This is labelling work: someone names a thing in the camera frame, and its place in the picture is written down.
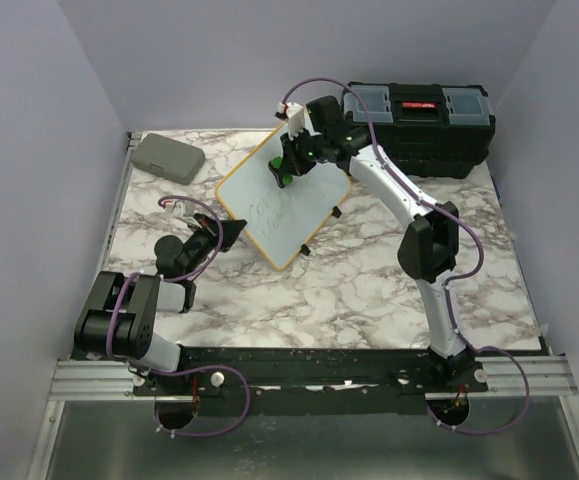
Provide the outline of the green whiteboard eraser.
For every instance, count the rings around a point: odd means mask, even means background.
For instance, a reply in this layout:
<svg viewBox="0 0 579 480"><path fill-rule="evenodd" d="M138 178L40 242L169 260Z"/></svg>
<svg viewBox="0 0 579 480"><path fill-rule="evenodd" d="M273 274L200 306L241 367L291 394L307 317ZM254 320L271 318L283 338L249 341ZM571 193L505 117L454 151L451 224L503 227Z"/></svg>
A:
<svg viewBox="0 0 579 480"><path fill-rule="evenodd" d="M268 162L268 169L270 171L271 168L279 169L283 174L291 174L289 173L286 168L284 167L283 158L277 156L273 158L271 161Z"/></svg>

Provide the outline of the yellow framed whiteboard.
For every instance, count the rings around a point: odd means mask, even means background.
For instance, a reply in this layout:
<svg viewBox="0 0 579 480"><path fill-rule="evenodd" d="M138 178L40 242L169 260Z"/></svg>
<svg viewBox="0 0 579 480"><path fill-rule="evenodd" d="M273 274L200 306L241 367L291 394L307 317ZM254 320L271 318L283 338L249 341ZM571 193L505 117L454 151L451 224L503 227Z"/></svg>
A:
<svg viewBox="0 0 579 480"><path fill-rule="evenodd" d="M214 189L228 214L247 225L244 233L276 270L285 269L345 200L351 182L332 164L318 164L281 189L268 162L282 154L278 125Z"/></svg>

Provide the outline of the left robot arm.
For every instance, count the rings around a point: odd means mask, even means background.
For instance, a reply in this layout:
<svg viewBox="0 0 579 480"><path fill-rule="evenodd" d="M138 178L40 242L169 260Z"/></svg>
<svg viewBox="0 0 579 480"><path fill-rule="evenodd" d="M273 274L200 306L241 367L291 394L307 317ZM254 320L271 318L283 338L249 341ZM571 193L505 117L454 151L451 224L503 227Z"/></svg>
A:
<svg viewBox="0 0 579 480"><path fill-rule="evenodd" d="M228 252L247 226L245 220L217 221L199 213L193 219L188 239L158 239L154 275L100 272L74 330L76 349L157 371L157 384L170 395L189 387L191 372L183 364L183 347L155 333L156 314L189 312L201 267L212 254Z"/></svg>

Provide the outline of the grey plastic case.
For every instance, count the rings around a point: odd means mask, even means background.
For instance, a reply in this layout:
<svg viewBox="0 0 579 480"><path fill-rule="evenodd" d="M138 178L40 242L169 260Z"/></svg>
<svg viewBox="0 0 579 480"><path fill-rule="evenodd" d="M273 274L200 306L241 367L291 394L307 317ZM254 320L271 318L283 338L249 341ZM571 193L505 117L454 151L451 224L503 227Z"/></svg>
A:
<svg viewBox="0 0 579 480"><path fill-rule="evenodd" d="M155 133L130 154L134 168L180 185L189 185L205 161L202 149Z"/></svg>

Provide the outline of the black plastic toolbox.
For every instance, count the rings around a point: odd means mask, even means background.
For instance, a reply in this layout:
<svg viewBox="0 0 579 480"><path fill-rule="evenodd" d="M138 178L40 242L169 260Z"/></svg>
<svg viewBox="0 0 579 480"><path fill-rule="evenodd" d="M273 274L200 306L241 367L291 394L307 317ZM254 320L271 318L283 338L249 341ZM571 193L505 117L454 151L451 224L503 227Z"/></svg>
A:
<svg viewBox="0 0 579 480"><path fill-rule="evenodd" d="M378 144L409 176L464 179L489 154L496 118L480 85L349 84L345 119L371 120Z"/></svg>

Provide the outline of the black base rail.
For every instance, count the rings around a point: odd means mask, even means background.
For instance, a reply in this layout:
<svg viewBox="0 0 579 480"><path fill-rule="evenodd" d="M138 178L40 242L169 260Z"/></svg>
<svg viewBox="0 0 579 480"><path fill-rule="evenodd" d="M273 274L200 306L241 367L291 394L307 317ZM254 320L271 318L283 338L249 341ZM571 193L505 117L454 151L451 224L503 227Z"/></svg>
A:
<svg viewBox="0 0 579 480"><path fill-rule="evenodd" d="M423 415L430 400L487 391L471 354L456 368L426 350L187 347L186 375L134 375L124 365L70 361L54 392L77 400L153 400L205 416L303 416L398 413Z"/></svg>

